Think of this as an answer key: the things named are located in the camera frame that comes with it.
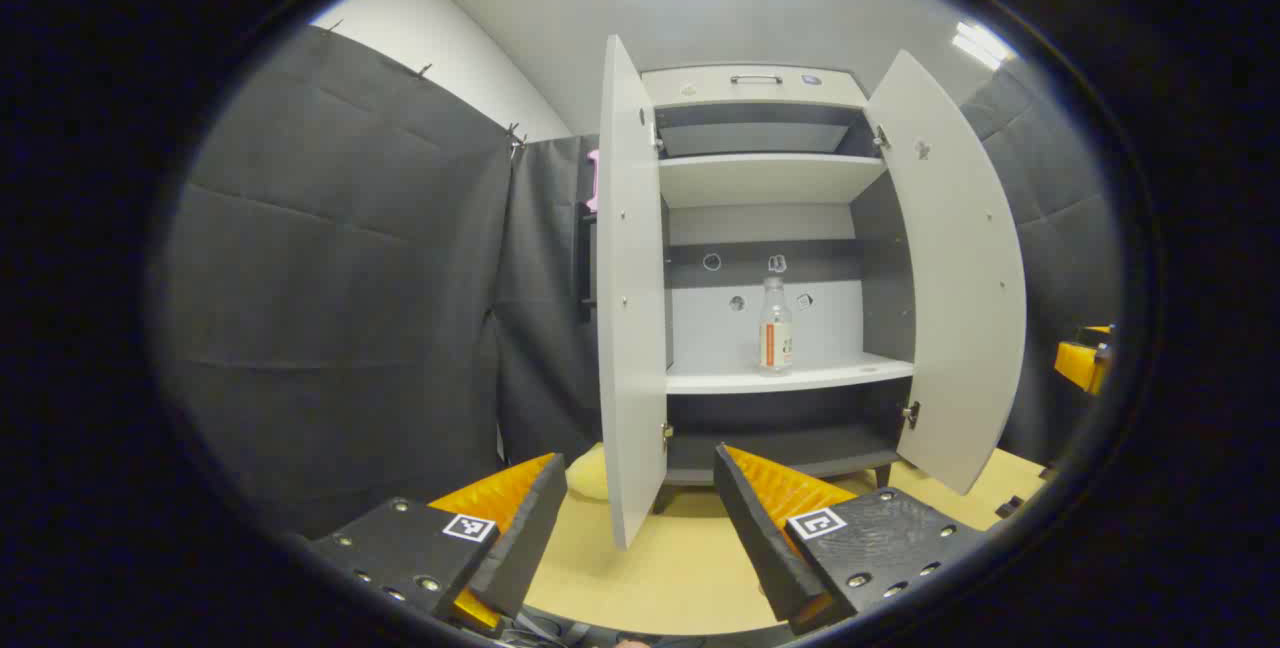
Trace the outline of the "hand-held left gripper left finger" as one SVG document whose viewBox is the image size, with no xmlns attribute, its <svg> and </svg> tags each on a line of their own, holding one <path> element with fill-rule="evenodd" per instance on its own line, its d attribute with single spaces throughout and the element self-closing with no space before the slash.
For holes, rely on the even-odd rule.
<svg viewBox="0 0 1280 648">
<path fill-rule="evenodd" d="M 547 453 L 431 501 L 393 497 L 306 551 L 326 578 L 428 622 L 498 636 L 518 617 L 567 494 Z"/>
</svg>

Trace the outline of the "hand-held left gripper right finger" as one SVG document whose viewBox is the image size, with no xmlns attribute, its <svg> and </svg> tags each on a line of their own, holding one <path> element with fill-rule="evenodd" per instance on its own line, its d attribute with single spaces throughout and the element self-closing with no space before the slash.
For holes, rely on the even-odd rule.
<svg viewBox="0 0 1280 648">
<path fill-rule="evenodd" d="M 855 494 L 724 443 L 713 483 L 774 617 L 796 635 L 882 613 L 986 542 L 896 488 Z"/>
</svg>

